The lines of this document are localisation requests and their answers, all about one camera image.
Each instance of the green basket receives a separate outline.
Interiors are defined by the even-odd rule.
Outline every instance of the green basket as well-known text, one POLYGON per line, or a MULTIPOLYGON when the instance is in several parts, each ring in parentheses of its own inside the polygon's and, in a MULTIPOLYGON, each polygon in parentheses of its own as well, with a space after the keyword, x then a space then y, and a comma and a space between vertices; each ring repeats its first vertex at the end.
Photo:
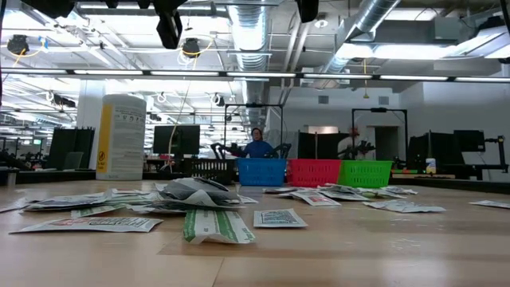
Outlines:
POLYGON ((348 187, 387 187, 391 161, 342 160, 338 184, 348 187))

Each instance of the desk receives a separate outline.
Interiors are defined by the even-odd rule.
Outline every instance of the desk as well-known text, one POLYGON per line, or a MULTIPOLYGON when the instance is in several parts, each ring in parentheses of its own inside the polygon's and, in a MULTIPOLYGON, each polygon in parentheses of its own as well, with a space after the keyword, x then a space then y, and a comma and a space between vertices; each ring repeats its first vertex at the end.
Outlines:
MULTIPOLYGON (((152 182, 67 182, 0 188, 0 206, 32 196, 70 195, 152 182)), ((510 286, 510 210, 473 206, 508 195, 415 187, 415 202, 446 208, 443 214, 398 214, 357 202, 341 208, 262 195, 241 212, 257 243, 228 246, 182 239, 182 216, 148 234, 67 232, 8 235, 11 230, 69 213, 0 214, 1 286, 510 286), (253 210, 294 208, 305 230, 253 228, 253 210)), ((127 210, 109 216, 136 216, 127 210)))

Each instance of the yellow label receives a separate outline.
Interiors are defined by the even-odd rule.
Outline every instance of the yellow label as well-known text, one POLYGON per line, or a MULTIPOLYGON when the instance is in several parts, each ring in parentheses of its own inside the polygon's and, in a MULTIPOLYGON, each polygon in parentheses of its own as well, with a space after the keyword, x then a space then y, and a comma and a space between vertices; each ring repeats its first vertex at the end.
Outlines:
POLYGON ((103 105, 99 144, 97 147, 97 172, 105 173, 108 169, 108 152, 110 148, 110 129, 112 129, 112 105, 103 105))

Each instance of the doorway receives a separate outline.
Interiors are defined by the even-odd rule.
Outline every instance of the doorway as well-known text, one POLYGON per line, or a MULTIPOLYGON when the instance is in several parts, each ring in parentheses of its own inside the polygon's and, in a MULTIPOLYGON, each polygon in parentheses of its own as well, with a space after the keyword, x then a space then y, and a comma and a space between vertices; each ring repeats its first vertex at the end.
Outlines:
POLYGON ((375 159, 393 160, 398 156, 398 127, 375 127, 375 159))

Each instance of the blue jacket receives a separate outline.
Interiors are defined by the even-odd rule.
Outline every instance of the blue jacket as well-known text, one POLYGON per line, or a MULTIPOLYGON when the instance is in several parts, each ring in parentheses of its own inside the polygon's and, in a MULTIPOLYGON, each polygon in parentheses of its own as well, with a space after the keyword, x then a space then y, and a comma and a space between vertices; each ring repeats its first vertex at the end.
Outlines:
POLYGON ((272 150, 271 144, 266 143, 264 140, 254 140, 245 147, 245 153, 249 155, 250 159, 263 158, 266 153, 272 150))

